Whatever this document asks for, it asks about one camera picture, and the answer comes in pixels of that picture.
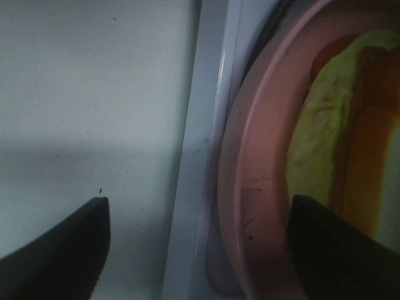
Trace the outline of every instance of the white surface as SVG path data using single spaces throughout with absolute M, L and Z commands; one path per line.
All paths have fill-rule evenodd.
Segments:
M 199 1 L 0 2 L 0 257 L 91 197 L 112 242 L 93 299 L 159 299 Z
M 276 1 L 202 2 L 162 300 L 243 298 L 211 216 L 228 99 Z

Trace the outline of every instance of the sandwich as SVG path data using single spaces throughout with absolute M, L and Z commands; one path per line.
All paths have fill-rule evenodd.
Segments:
M 328 44 L 287 152 L 289 198 L 310 196 L 400 253 L 400 34 Z

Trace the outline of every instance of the white wall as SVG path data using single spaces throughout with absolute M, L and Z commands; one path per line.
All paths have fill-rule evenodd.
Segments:
M 108 196 L 93 299 L 159 299 L 198 0 L 0 2 L 0 257 Z

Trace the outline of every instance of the black object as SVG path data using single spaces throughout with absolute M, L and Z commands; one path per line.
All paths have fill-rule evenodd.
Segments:
M 309 300 L 400 299 L 400 256 L 310 197 L 294 197 L 287 241 Z
M 88 300 L 109 244 L 108 199 L 93 198 L 0 260 L 0 300 Z
M 295 2 L 296 0 L 279 0 L 277 2 L 274 10 L 272 11 L 272 14 L 268 17 L 268 20 L 262 28 L 261 34 L 259 35 L 251 51 L 249 61 L 247 62 L 246 68 L 244 70 L 243 79 L 246 77 L 246 74 L 249 72 L 251 66 L 253 65 L 254 61 L 257 59 L 261 51 L 264 49 L 265 45 L 281 27 L 284 18 L 288 15 L 288 12 Z

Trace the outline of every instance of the pink plate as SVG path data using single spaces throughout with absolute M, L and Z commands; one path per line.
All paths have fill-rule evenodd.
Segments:
M 400 32 L 398 0 L 319 0 L 282 28 L 243 82 L 229 116 L 218 174 L 222 236 L 249 299 L 306 299 L 284 247 L 286 153 L 330 41 L 372 29 Z

